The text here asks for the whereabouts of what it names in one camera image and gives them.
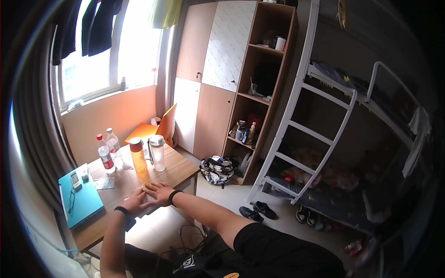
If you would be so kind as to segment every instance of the laptop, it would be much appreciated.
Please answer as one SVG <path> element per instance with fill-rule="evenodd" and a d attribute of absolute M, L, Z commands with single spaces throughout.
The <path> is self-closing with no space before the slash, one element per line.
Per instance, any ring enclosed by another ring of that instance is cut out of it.
<path fill-rule="evenodd" d="M 59 179 L 60 196 L 69 229 L 80 226 L 104 209 L 104 204 L 99 197 L 89 170 L 88 181 L 84 182 L 82 180 L 82 167 L 87 167 L 86 163 Z M 81 183 L 81 186 L 76 189 L 74 189 L 73 183 L 71 182 L 71 174 L 73 172 L 76 172 Z"/>

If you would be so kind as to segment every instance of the orange chair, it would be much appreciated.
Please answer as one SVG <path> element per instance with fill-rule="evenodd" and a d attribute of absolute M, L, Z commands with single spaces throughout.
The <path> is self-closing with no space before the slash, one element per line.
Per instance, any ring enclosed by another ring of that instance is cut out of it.
<path fill-rule="evenodd" d="M 171 140 L 171 131 L 173 128 L 174 113 L 176 111 L 176 103 L 164 114 L 159 123 L 159 126 L 148 125 L 141 123 L 130 136 L 125 139 L 125 145 L 130 143 L 130 139 L 133 137 L 143 138 L 152 134 L 162 135 L 164 140 L 170 147 L 173 147 L 173 141 Z"/>

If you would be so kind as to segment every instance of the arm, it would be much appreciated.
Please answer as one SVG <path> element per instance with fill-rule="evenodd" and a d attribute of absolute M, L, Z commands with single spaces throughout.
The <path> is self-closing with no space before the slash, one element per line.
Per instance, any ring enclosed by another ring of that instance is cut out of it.
<path fill-rule="evenodd" d="M 141 188 L 124 202 L 122 207 L 126 208 L 131 215 L 139 215 L 150 206 L 150 202 L 142 203 L 145 192 Z M 125 214 L 115 210 L 109 217 L 109 226 L 105 232 L 101 249 L 101 277 L 126 278 L 125 274 L 125 226 L 127 220 Z"/>
<path fill-rule="evenodd" d="M 150 201 L 150 205 L 168 206 L 170 205 L 168 198 L 174 189 L 163 182 L 152 182 L 151 185 L 146 184 L 144 191 L 156 199 Z M 237 233 L 246 225 L 254 223 L 209 200 L 183 192 L 175 194 L 173 203 L 198 222 L 218 233 L 232 249 Z"/>

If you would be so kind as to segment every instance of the hand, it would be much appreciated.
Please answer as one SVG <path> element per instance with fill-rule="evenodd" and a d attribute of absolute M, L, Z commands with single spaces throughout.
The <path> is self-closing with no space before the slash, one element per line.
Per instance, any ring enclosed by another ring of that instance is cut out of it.
<path fill-rule="evenodd" d="M 126 208 L 131 215 L 138 216 L 149 206 L 153 205 L 153 201 L 144 202 L 145 196 L 146 193 L 142 188 L 139 188 L 124 202 L 122 207 Z"/>
<path fill-rule="evenodd" d="M 153 205 L 158 206 L 169 206 L 168 198 L 170 194 L 174 192 L 173 188 L 168 187 L 165 182 L 152 182 L 151 185 L 145 184 L 144 188 L 145 193 L 155 198 L 155 201 L 152 201 Z"/>

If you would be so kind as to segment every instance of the green towel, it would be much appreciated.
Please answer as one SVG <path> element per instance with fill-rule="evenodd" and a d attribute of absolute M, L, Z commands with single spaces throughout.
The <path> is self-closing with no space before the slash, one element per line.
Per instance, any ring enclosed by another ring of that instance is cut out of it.
<path fill-rule="evenodd" d="M 151 27 L 168 29 L 178 24 L 182 0 L 155 0 Z"/>

